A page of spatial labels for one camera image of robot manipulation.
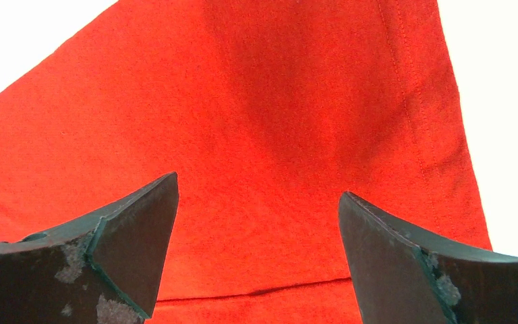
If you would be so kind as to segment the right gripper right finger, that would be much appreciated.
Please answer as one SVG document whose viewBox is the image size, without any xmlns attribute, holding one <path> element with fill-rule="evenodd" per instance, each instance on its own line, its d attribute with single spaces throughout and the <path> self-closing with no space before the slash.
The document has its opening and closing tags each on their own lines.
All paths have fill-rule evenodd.
<svg viewBox="0 0 518 324">
<path fill-rule="evenodd" d="M 518 323 L 518 256 L 445 238 L 350 192 L 339 227 L 364 323 Z"/>
</svg>

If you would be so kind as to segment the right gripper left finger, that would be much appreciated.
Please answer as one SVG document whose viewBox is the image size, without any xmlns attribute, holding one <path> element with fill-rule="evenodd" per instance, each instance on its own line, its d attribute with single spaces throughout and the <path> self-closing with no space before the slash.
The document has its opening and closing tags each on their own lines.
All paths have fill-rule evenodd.
<svg viewBox="0 0 518 324">
<path fill-rule="evenodd" d="M 143 323 L 177 214 L 168 173 L 88 214 L 0 242 L 0 323 Z"/>
</svg>

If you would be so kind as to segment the red t shirt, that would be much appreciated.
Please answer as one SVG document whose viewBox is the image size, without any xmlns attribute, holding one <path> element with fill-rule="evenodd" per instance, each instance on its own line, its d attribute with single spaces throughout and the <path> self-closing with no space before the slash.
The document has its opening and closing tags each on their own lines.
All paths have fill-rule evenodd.
<svg viewBox="0 0 518 324">
<path fill-rule="evenodd" d="M 154 323 L 359 323 L 345 191 L 491 247 L 436 1 L 119 1 L 0 94 L 0 241 L 171 171 Z"/>
</svg>

